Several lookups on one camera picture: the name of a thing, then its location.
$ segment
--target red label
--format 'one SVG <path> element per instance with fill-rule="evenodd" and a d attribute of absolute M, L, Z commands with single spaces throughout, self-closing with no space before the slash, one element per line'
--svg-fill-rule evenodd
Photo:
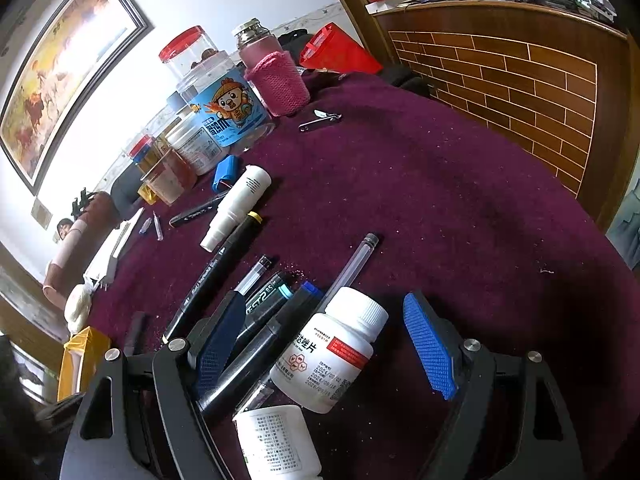
<path fill-rule="evenodd" d="M 369 358 L 362 355 L 357 350 L 351 348 L 347 343 L 340 341 L 337 337 L 331 339 L 331 342 L 327 345 L 326 349 L 329 352 L 333 352 L 339 358 L 344 359 L 350 365 L 355 366 L 359 370 L 364 368 L 364 365 L 367 364 Z"/>

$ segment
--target cartoon chick label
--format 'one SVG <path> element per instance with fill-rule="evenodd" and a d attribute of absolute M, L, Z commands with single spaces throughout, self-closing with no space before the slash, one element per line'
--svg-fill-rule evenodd
<path fill-rule="evenodd" d="M 208 86 L 189 106 L 220 146 L 229 146 L 269 119 L 238 69 Z"/>

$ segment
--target brick pattern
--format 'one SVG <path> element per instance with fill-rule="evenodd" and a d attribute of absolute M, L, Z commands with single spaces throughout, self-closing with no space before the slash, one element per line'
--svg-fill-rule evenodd
<path fill-rule="evenodd" d="M 389 32 L 398 56 L 433 96 L 541 159 L 574 196 L 589 160 L 597 67 L 521 41 Z"/>

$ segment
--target framed painting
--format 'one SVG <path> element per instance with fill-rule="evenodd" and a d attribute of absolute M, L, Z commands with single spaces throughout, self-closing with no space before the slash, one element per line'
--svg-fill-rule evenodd
<path fill-rule="evenodd" d="M 34 195 L 82 106 L 149 28 L 132 0 L 64 0 L 53 13 L 0 115 L 2 149 Z"/>

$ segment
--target blue textured grip pad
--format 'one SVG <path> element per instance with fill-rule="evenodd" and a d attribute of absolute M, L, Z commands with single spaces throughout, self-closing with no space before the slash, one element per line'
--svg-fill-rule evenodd
<path fill-rule="evenodd" d="M 195 383 L 198 399 L 218 384 L 218 378 L 244 325 L 245 315 L 245 300 L 241 294 L 238 294 L 236 301 L 228 306 L 228 310 L 198 356 L 196 365 L 198 379 Z"/>
<path fill-rule="evenodd" d="M 458 389 L 453 380 L 453 359 L 413 294 L 404 297 L 402 315 L 431 387 L 449 400 Z"/>

